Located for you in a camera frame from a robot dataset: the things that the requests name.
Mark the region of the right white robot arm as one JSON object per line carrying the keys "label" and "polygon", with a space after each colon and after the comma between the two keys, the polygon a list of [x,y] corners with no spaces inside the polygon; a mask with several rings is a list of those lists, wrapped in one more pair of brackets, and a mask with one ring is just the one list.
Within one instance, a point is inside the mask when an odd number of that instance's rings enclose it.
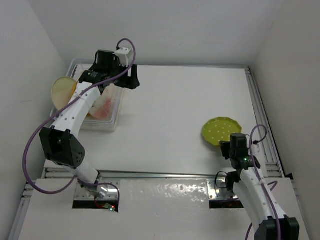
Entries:
{"label": "right white robot arm", "polygon": [[225,159],[230,160],[233,171],[225,177],[226,189],[234,193],[248,214],[255,240],[297,240],[300,225],[281,208],[266,183],[261,165],[250,153],[247,136],[230,135],[230,141],[221,141]]}

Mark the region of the green dotted plate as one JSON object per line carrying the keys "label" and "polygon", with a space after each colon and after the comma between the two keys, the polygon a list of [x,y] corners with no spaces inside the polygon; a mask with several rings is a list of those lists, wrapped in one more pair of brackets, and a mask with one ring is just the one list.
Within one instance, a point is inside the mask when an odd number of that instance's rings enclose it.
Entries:
{"label": "green dotted plate", "polygon": [[202,137],[209,144],[219,147],[220,142],[229,142],[231,134],[242,132],[240,124],[229,117],[216,117],[204,124],[201,130]]}

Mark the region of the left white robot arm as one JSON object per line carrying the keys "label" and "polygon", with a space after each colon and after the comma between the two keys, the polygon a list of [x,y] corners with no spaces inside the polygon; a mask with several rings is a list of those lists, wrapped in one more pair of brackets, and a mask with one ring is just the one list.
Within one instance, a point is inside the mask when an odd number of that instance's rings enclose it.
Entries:
{"label": "left white robot arm", "polygon": [[67,106],[57,112],[50,127],[43,127],[40,140],[47,160],[63,167],[86,188],[98,186],[100,173],[85,159],[85,148],[78,136],[83,122],[94,103],[111,84],[134,90],[140,86],[134,48],[120,48],[115,52],[98,50],[93,65],[79,77],[75,92]]}

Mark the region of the white pink floral plate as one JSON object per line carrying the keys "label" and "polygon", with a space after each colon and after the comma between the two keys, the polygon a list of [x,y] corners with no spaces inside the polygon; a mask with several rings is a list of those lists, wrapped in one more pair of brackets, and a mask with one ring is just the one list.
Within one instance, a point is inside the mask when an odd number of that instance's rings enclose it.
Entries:
{"label": "white pink floral plate", "polygon": [[110,85],[106,87],[100,97],[90,108],[88,115],[98,120],[106,120],[112,115],[114,103],[116,101],[117,89]]}

